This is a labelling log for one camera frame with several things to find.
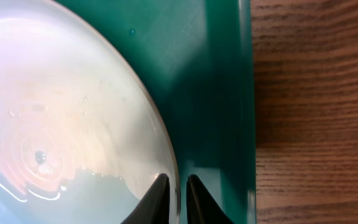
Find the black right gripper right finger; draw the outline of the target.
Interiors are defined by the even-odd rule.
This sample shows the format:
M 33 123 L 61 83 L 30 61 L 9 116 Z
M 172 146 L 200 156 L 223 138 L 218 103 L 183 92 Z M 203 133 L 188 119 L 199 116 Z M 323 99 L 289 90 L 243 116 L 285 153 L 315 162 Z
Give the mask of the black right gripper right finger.
M 234 224 L 195 174 L 186 182 L 186 211 L 188 224 Z

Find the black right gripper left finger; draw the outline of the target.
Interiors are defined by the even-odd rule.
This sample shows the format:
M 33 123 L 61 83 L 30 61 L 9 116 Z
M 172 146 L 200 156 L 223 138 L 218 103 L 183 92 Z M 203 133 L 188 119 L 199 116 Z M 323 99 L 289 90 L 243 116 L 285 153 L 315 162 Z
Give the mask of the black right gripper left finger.
M 122 224 L 169 224 L 170 183 L 160 174 Z

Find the light blue plate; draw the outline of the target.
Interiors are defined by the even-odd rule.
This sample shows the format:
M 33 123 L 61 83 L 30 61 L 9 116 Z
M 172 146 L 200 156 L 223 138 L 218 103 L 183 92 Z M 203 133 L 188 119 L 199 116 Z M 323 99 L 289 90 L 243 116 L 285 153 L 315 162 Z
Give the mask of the light blue plate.
M 178 223 L 173 147 L 122 55 L 55 1 L 0 1 L 0 223 L 120 223 L 160 176 Z

